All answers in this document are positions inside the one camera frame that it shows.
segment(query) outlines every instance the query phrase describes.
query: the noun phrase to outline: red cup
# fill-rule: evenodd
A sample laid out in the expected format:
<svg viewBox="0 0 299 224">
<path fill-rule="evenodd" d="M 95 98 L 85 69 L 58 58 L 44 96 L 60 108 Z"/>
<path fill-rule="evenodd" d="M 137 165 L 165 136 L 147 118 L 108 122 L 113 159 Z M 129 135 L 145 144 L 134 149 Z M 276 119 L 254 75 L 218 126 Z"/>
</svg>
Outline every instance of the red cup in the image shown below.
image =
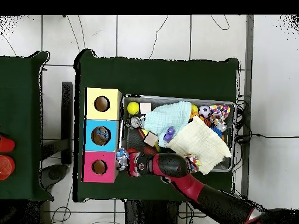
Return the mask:
<svg viewBox="0 0 299 224">
<path fill-rule="evenodd" d="M 15 142 L 4 136 L 0 136 L 0 152 L 10 152 L 15 148 Z"/>
<path fill-rule="evenodd" d="M 0 180 L 7 179 L 15 169 L 15 162 L 6 155 L 0 155 Z"/>
</svg>

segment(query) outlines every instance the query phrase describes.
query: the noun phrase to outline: wooden block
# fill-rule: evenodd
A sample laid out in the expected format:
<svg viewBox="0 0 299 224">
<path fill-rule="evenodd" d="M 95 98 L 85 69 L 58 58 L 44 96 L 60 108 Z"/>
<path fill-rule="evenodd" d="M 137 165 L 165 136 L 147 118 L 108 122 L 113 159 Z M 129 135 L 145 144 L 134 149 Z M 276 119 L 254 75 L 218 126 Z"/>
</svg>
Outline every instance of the wooden block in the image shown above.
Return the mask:
<svg viewBox="0 0 299 224">
<path fill-rule="evenodd" d="M 85 152 L 83 170 L 83 182 L 113 183 L 118 175 L 116 152 Z"/>
<path fill-rule="evenodd" d="M 143 141 L 146 144 L 154 147 L 157 140 L 158 140 L 158 137 L 155 134 L 149 132 Z"/>
<path fill-rule="evenodd" d="M 86 117 L 90 120 L 119 120 L 121 93 L 117 89 L 86 88 Z"/>
<path fill-rule="evenodd" d="M 140 103 L 140 114 L 147 114 L 150 111 L 152 111 L 152 103 L 150 102 Z"/>
<path fill-rule="evenodd" d="M 118 150 L 119 144 L 119 122 L 108 120 L 86 121 L 86 151 Z"/>
</svg>

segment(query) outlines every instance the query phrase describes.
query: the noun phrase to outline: robotic arm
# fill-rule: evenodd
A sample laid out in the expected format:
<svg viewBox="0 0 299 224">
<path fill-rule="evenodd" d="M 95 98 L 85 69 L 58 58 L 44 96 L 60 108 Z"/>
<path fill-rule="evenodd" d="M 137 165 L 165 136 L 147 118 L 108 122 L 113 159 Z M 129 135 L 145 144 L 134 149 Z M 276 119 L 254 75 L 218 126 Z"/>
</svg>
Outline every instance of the robotic arm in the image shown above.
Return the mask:
<svg viewBox="0 0 299 224">
<path fill-rule="evenodd" d="M 166 177 L 173 187 L 191 199 L 199 210 L 220 224 L 281 223 L 281 217 L 285 217 L 284 211 L 289 211 L 287 209 L 274 210 L 275 217 L 272 217 L 272 210 L 249 219 L 255 206 L 198 181 L 189 173 L 188 164 L 181 156 L 174 153 L 153 154 L 152 152 L 147 152 L 151 154 L 146 155 L 134 149 L 128 152 L 130 153 L 128 168 L 130 176 L 153 174 Z"/>
</svg>

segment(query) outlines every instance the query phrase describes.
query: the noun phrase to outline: dark green table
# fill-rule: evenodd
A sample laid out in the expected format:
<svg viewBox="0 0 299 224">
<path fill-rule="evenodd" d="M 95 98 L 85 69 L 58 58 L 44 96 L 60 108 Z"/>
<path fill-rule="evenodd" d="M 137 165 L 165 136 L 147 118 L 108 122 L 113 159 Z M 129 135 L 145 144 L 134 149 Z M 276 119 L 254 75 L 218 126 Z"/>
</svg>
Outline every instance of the dark green table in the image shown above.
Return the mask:
<svg viewBox="0 0 299 224">
<path fill-rule="evenodd" d="M 84 127 L 84 88 L 118 89 L 123 94 L 236 101 L 236 58 L 215 61 L 164 61 L 127 58 L 96 58 L 92 50 L 81 51 L 75 60 L 75 156 L 74 200 L 85 198 L 186 201 L 158 176 L 129 177 L 120 172 L 115 183 L 81 181 Z M 231 191 L 232 172 L 195 176 L 219 190 Z"/>
<path fill-rule="evenodd" d="M 0 181 L 0 199 L 44 201 L 51 195 L 40 187 L 40 70 L 48 52 L 28 58 L 0 57 L 0 132 L 16 142 L 6 153 L 15 161 L 11 176 Z"/>
</svg>

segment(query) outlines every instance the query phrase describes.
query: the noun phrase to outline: stacked cube boxes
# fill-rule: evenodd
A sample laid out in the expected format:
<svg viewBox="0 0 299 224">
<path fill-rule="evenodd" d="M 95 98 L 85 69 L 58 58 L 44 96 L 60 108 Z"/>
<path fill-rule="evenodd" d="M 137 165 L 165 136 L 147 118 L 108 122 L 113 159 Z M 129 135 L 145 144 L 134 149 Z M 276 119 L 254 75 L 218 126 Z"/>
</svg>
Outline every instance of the stacked cube boxes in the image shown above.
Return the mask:
<svg viewBox="0 0 299 224">
<path fill-rule="evenodd" d="M 104 97 L 108 101 L 108 108 L 103 111 L 96 109 L 95 101 Z M 121 93 L 117 89 L 85 89 L 85 154 L 82 160 L 83 182 L 113 183 L 118 174 L 116 170 L 116 151 L 119 141 Z M 105 127 L 110 139 L 104 145 L 97 145 L 92 140 L 93 130 Z M 106 170 L 102 174 L 95 173 L 93 163 L 97 160 L 104 162 Z"/>
</svg>

